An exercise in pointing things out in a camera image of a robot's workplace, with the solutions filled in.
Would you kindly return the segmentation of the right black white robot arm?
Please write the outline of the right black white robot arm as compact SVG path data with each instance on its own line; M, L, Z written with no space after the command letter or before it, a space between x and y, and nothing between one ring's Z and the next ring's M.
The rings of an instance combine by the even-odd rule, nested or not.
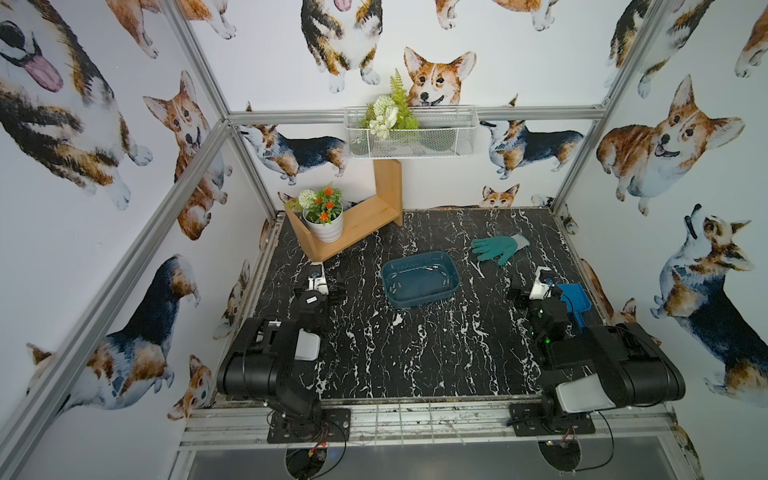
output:
M531 324L532 353L542 367L592 371L550 389L545 398L554 412L649 407L684 397L682 374L639 324L586 325L582 315L591 302L581 285L511 287L508 297Z

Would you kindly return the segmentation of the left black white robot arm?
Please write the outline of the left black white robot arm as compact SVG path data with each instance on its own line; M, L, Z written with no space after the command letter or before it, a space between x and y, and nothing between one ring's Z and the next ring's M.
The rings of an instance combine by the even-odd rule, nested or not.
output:
M324 409L319 395L293 376L302 330L330 332L329 307L344 296L342 287L305 290L294 318L273 315L243 321L217 372L218 391L235 399L262 400L273 411L268 421L270 444L346 440L351 411Z

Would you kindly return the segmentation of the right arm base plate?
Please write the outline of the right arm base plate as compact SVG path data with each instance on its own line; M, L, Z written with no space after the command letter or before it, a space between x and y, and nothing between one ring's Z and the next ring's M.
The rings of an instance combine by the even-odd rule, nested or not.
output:
M511 403L507 425L518 437L560 435L566 433L589 435L596 432L594 423L586 413L565 413L555 407L547 411L541 403Z

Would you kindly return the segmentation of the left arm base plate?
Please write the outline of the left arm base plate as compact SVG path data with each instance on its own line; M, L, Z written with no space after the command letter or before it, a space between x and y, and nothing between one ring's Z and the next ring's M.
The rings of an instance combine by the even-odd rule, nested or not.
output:
M275 413L268 421L269 444L346 442L350 435L352 410L324 408L314 419L298 419Z

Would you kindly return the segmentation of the teal plastic storage box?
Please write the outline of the teal plastic storage box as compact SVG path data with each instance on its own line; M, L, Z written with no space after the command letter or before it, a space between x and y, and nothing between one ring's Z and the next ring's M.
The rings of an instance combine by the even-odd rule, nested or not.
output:
M380 275L385 295L396 309L449 299L461 281L454 261L442 251L389 261L382 267Z

